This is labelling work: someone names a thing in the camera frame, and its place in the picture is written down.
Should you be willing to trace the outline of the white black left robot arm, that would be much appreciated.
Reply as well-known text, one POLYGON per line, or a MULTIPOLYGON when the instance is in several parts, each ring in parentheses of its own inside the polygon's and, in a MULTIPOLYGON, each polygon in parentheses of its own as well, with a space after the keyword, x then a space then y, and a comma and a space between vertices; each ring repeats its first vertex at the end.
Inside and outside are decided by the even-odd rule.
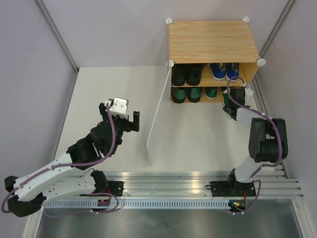
POLYGON ((26 217, 47 204, 72 196, 106 196, 116 198, 102 171, 70 178, 85 172, 115 154, 126 132, 140 130, 140 112, 133 120, 127 114, 128 101, 115 98, 99 105, 102 121, 87 136, 71 145, 59 158, 24 177, 8 176, 4 180, 8 195, 1 204, 3 213, 26 217))

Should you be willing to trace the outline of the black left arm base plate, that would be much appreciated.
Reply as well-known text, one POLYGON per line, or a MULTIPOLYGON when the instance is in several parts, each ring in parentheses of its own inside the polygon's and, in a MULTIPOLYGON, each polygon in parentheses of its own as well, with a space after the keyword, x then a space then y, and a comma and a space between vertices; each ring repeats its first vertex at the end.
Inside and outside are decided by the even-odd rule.
POLYGON ((107 181, 105 185, 97 185, 92 192, 81 193, 80 196, 97 196, 97 193, 110 193, 116 197, 123 194, 124 182, 107 181))

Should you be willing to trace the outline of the blue canvas sneaker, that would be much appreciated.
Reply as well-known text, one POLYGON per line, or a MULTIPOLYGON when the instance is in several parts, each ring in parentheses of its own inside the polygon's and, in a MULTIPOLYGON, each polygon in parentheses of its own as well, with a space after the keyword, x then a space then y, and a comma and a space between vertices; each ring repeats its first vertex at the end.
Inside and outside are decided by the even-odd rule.
POLYGON ((226 69, 224 63, 210 63, 209 69, 214 80, 222 81, 225 78, 226 69))
POLYGON ((227 81, 235 82, 239 76, 239 63, 226 64, 226 79, 227 81))

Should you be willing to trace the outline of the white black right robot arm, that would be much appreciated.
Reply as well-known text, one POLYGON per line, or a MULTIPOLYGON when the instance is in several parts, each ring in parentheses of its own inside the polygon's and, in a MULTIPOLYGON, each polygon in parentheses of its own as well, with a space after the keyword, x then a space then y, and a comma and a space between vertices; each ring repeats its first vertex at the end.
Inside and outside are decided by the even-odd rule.
POLYGON ((226 190, 232 196, 239 195, 244 188, 253 187, 253 179, 261 169, 273 168, 288 156, 285 120, 268 117, 246 106, 246 91, 245 88, 230 88, 228 101, 223 107, 232 119, 250 128, 249 155, 227 179, 226 190))

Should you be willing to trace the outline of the green canvas sneaker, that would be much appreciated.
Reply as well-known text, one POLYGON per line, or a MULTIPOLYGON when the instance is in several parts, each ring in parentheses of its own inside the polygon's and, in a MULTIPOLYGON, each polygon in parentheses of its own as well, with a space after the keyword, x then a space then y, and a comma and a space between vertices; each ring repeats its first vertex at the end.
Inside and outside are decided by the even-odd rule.
POLYGON ((222 93, 222 96, 223 96, 223 105, 224 106, 229 106, 230 105, 230 98, 228 96, 228 90, 227 90, 227 87, 221 87, 221 93, 222 93))
POLYGON ((214 100, 217 97, 217 87, 206 87, 205 97, 209 100, 214 100))

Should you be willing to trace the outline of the black leather shoe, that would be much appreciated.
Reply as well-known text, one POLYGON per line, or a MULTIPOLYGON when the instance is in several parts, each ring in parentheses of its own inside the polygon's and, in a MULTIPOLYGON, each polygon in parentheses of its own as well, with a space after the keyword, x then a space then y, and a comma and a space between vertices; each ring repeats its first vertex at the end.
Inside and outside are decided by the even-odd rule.
POLYGON ((202 72, 205 66, 205 63, 189 64, 186 73, 186 83, 190 86, 199 85, 201 82, 202 72))
POLYGON ((186 82, 186 71, 187 64, 175 64, 172 68, 172 85, 183 86, 186 82))

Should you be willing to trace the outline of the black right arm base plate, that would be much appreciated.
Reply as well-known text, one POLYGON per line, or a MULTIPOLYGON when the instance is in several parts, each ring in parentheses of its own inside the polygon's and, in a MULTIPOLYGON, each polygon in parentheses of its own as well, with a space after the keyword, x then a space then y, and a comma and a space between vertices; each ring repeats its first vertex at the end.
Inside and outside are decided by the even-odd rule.
POLYGON ((256 189, 254 183, 235 182, 229 184, 228 181, 210 181, 205 186, 211 191, 213 197, 255 197, 256 189))

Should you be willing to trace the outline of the green leather shoe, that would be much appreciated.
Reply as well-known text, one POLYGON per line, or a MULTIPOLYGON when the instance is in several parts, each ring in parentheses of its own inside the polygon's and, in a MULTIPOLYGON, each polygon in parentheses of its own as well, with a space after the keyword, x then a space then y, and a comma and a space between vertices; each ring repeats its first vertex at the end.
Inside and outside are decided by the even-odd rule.
POLYGON ((181 104, 185 102, 187 90, 183 87, 173 87, 171 90, 171 95, 174 103, 181 104))
POLYGON ((202 88, 201 87, 190 87, 188 89, 187 98, 191 103, 197 103, 201 99, 202 88))

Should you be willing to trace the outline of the white cabinet door panel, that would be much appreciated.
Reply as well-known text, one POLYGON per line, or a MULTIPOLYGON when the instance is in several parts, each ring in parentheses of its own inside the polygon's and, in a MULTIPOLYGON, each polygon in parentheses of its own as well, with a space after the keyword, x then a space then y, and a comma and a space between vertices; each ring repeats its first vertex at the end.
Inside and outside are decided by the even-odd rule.
POLYGON ((163 128, 171 105, 171 76, 172 68, 169 68, 167 77, 162 89, 160 100, 156 109, 156 113, 151 125, 150 133, 147 139, 147 153, 149 157, 150 167, 153 165, 160 139, 162 137, 163 128))

